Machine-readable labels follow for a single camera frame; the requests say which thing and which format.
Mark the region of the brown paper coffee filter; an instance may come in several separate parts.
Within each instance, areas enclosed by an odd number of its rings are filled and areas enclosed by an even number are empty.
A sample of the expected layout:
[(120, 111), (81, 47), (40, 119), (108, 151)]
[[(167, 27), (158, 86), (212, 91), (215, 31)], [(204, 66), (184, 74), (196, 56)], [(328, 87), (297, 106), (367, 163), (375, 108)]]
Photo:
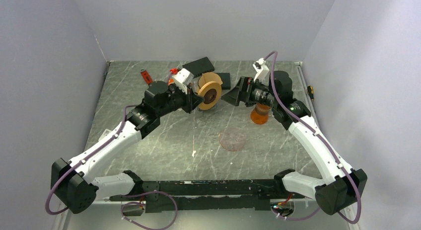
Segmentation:
[(221, 92), (222, 90), (222, 79), (221, 77), (213, 72), (202, 74), (198, 81), (198, 89), (199, 92), (207, 92), (208, 90), (215, 89), (217, 92)]

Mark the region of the pink dripper with wooden ring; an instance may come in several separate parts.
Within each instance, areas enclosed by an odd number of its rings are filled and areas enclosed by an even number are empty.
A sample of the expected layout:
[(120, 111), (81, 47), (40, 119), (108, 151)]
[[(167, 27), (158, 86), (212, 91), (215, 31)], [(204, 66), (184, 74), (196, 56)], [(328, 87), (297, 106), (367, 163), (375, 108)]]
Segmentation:
[(218, 140), (226, 151), (237, 152), (245, 146), (246, 135), (238, 128), (226, 128), (219, 133)]

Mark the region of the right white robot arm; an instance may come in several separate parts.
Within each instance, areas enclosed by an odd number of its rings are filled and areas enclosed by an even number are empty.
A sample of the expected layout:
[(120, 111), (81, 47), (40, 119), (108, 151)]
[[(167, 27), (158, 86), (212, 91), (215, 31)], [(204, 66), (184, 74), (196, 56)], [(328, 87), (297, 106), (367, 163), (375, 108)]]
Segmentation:
[(233, 106), (240, 102), (246, 106), (269, 106), (274, 118), (301, 143), (316, 164), (322, 176), (319, 179), (292, 169), (278, 173), (273, 185), (278, 197), (285, 198), (291, 192), (300, 194), (315, 200), (328, 215), (356, 204), (355, 217), (359, 218), (367, 175), (362, 169), (355, 170), (325, 139), (306, 105), (293, 97), (288, 73), (275, 71), (270, 75), (269, 85), (251, 77), (241, 77), (221, 99)]

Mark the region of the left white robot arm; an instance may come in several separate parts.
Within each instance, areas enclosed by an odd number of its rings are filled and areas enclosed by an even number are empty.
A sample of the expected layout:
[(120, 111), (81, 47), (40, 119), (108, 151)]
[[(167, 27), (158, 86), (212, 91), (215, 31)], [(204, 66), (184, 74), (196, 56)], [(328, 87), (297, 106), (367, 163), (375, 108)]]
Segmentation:
[(95, 200), (126, 196), (138, 199), (143, 190), (143, 180), (130, 170), (114, 176), (99, 176), (102, 168), (116, 155), (143, 140), (160, 125), (160, 118), (177, 111), (191, 113), (204, 98), (190, 85), (180, 88), (163, 81), (154, 81), (144, 92), (144, 98), (131, 110), (124, 111), (123, 119), (106, 137), (83, 153), (65, 161), (52, 164), (51, 190), (45, 209), (50, 215), (66, 210), (74, 214), (86, 210)]

